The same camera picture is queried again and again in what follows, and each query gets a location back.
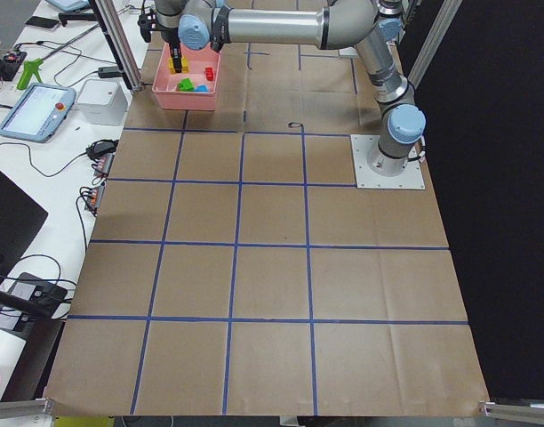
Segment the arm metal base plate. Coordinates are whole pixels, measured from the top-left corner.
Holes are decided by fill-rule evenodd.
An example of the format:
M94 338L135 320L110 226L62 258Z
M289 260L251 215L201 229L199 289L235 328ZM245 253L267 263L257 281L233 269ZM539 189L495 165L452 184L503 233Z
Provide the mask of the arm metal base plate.
M417 152L404 158L386 157L379 147L379 135L351 134L351 153L359 189L424 190L426 188Z

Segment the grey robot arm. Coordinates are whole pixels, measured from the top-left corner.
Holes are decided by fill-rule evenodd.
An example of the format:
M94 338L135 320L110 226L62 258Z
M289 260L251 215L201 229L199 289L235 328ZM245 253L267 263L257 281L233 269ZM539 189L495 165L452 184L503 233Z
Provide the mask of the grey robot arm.
M222 54L219 100L195 128L375 133L364 166L397 176L426 124L396 57L399 1L157 1L161 37Z

